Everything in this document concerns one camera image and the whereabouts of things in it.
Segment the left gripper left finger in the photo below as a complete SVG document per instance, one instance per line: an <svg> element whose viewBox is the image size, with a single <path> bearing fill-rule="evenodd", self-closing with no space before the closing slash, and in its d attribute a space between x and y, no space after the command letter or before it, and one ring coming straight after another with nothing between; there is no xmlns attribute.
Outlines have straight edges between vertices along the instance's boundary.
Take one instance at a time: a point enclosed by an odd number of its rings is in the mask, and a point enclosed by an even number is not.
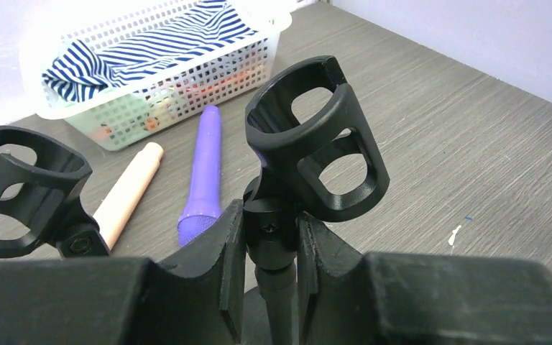
<svg viewBox="0 0 552 345"><path fill-rule="evenodd" d="M0 262L0 344L239 344L242 201L161 262Z"/></svg>

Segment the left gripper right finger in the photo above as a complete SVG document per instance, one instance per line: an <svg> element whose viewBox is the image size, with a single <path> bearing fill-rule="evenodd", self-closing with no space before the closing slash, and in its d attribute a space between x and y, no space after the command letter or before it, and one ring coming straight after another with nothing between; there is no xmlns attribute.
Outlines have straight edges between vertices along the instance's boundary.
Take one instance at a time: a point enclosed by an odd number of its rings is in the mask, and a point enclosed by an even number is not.
<svg viewBox="0 0 552 345"><path fill-rule="evenodd" d="M501 257L362 254L298 219L302 344L552 344L552 272Z"/></svg>

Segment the purple microphone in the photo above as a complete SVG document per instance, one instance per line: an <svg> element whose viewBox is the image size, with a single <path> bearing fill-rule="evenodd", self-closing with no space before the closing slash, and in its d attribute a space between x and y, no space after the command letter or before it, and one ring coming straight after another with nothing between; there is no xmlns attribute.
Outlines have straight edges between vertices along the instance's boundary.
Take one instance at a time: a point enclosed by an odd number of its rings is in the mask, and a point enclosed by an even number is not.
<svg viewBox="0 0 552 345"><path fill-rule="evenodd" d="M205 107L198 123L188 199L178 220L178 245L184 247L221 215L221 115Z"/></svg>

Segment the black stand front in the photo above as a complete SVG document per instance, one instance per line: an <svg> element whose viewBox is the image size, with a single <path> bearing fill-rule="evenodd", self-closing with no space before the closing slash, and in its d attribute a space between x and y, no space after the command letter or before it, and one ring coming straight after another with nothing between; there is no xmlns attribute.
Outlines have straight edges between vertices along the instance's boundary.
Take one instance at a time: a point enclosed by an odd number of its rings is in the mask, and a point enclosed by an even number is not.
<svg viewBox="0 0 552 345"><path fill-rule="evenodd" d="M390 178L338 60L273 77L247 105L245 131L261 172L244 193L243 230L272 343L373 343L366 263L328 224L371 211Z"/></svg>

